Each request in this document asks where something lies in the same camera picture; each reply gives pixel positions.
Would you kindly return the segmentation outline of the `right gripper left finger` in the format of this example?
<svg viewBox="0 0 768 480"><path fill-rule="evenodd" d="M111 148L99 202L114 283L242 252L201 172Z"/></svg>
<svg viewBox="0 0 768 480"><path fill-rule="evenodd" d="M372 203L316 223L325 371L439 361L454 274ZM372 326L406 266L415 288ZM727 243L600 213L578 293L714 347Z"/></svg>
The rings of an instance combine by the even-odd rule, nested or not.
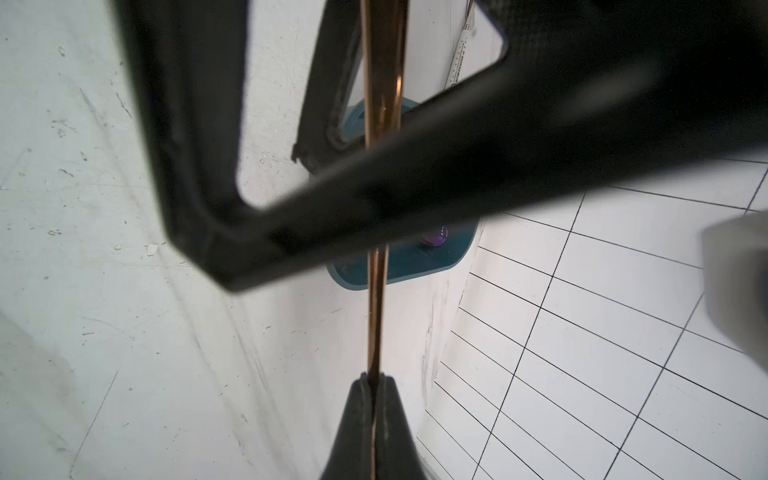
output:
<svg viewBox="0 0 768 480"><path fill-rule="evenodd" d="M322 480L368 480L373 472L373 397L363 373L350 387Z"/></svg>

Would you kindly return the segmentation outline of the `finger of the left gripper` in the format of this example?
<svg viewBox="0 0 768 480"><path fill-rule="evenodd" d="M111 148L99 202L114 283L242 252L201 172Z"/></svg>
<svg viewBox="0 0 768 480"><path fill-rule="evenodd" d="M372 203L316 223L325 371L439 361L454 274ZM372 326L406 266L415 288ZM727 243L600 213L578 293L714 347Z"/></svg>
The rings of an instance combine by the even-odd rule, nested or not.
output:
<svg viewBox="0 0 768 480"><path fill-rule="evenodd" d="M484 1L506 41L266 208L236 182L245 1L114 5L166 235L242 291L440 224L764 147L763 1Z"/></svg>
<svg viewBox="0 0 768 480"><path fill-rule="evenodd" d="M362 58L360 3L328 0L323 10L292 159L317 174L364 146L345 137L343 118Z"/></svg>

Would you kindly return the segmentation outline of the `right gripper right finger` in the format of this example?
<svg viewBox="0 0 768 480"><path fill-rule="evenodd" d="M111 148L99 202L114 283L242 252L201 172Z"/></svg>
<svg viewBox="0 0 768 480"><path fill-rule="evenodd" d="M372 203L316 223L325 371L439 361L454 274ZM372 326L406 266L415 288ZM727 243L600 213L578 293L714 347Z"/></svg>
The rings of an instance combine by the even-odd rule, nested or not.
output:
<svg viewBox="0 0 768 480"><path fill-rule="evenodd" d="M424 480L395 380L381 374L373 397L372 479Z"/></svg>

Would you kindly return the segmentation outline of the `rose gold long spoon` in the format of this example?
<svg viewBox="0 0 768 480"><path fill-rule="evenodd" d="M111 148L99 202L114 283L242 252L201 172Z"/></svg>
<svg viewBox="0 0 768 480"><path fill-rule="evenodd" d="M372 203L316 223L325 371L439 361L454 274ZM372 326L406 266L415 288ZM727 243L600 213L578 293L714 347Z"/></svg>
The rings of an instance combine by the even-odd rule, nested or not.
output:
<svg viewBox="0 0 768 480"><path fill-rule="evenodd" d="M409 2L363 0L360 5L363 47L365 146L400 129ZM368 254L367 380L377 389L381 375L384 292L388 275L386 244Z"/></svg>

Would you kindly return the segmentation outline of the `teal plastic storage box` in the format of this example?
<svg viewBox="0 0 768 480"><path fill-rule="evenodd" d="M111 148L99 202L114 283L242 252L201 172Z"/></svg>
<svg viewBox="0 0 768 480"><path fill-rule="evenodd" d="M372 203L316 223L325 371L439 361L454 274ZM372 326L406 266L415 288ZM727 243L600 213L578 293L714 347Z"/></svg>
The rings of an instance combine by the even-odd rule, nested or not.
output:
<svg viewBox="0 0 768 480"><path fill-rule="evenodd" d="M447 237L438 246L419 238L394 242L389 246L387 283L394 284L431 275L458 265L472 246L478 222L448 226ZM361 291L368 288L368 255L354 254L326 264L330 277L342 288Z"/></svg>

